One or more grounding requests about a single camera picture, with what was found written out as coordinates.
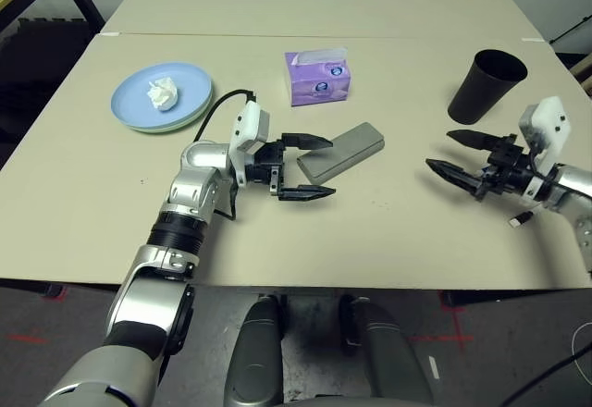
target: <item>red tape mark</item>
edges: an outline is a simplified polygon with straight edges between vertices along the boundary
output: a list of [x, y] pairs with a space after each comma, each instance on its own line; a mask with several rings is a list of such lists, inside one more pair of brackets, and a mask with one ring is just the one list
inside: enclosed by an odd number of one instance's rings
[[473, 336], [410, 336], [407, 338], [411, 342], [432, 342], [432, 341], [458, 341], [458, 342], [466, 342], [473, 340]]
[[60, 293], [55, 296], [54, 298], [49, 298], [47, 296], [43, 296], [46, 301], [49, 302], [63, 302], [66, 299], [66, 295], [68, 294], [68, 287], [64, 287]]
[[29, 344], [46, 344], [48, 342], [47, 339], [37, 338], [34, 336], [27, 336], [27, 335], [8, 335], [6, 336], [9, 340], [18, 340], [20, 342], [28, 342]]
[[[454, 336], [462, 337], [463, 331], [461, 330], [461, 323], [459, 322], [459, 316], [457, 314], [463, 312], [464, 308], [451, 308], [447, 306], [444, 303], [444, 299], [442, 298], [442, 290], [438, 290], [438, 298], [440, 299], [440, 310], [442, 310], [443, 312], [448, 312], [452, 316], [452, 324], [454, 325]], [[464, 353], [464, 341], [459, 340], [458, 343], [461, 353]]]

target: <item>white cable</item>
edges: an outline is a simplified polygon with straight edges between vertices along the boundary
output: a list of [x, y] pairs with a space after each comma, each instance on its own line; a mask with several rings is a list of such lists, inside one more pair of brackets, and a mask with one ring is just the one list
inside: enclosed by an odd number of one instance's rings
[[[584, 327], [588, 327], [588, 326], [592, 326], [592, 322], [586, 322], [584, 324], [582, 324], [580, 327], [578, 327], [575, 332], [572, 335], [572, 356], [575, 355], [575, 337], [577, 336], [577, 334], [580, 332], [580, 330]], [[573, 360], [573, 363], [575, 364], [575, 368], [577, 368], [577, 371], [580, 372], [580, 375], [582, 375], [582, 378], [590, 385], [592, 386], [592, 381], [588, 378], [588, 376], [586, 376], [586, 374], [584, 373], [584, 370], [582, 370], [582, 367], [580, 367], [580, 364], [577, 362], [577, 359]]]

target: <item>black cup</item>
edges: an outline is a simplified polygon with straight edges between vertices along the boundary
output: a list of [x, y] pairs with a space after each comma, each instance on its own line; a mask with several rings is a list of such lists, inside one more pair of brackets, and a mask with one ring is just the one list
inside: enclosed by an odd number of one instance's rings
[[464, 125], [476, 123], [515, 84], [526, 79], [528, 69], [511, 54], [485, 49], [473, 65], [448, 107], [448, 114]]

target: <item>gray carpet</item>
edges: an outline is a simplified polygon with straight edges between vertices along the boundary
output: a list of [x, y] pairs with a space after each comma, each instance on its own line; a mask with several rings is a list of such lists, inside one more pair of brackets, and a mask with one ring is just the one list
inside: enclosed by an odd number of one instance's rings
[[[346, 358], [339, 350], [336, 310], [342, 292], [287, 291], [290, 330], [282, 345], [286, 401], [369, 393], [360, 357]], [[568, 356], [572, 333], [592, 320], [589, 290], [481, 303], [457, 312], [443, 309], [435, 291], [354, 293], [369, 295], [398, 319], [443, 407], [499, 405]], [[109, 292], [81, 288], [69, 288], [57, 301], [0, 289], [0, 405], [37, 405], [78, 357], [101, 343], [112, 298]], [[185, 349], [171, 360], [154, 406], [222, 405], [234, 341], [256, 298], [254, 290], [197, 290]], [[592, 327], [582, 331], [577, 347], [591, 340]], [[439, 379], [429, 356], [437, 363]], [[592, 376], [590, 355], [581, 365]], [[592, 387], [569, 365], [514, 405], [589, 407]]]

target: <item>light blue plate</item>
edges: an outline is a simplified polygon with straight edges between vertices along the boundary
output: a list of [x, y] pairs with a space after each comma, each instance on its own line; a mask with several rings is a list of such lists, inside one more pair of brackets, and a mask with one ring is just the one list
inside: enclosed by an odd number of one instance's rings
[[[150, 83], [170, 77], [177, 85], [177, 103], [158, 111], [146, 93]], [[123, 80], [111, 97], [111, 111], [124, 125], [146, 132], [176, 130], [199, 117], [212, 98], [212, 80], [189, 63], [172, 62], [141, 69]]]

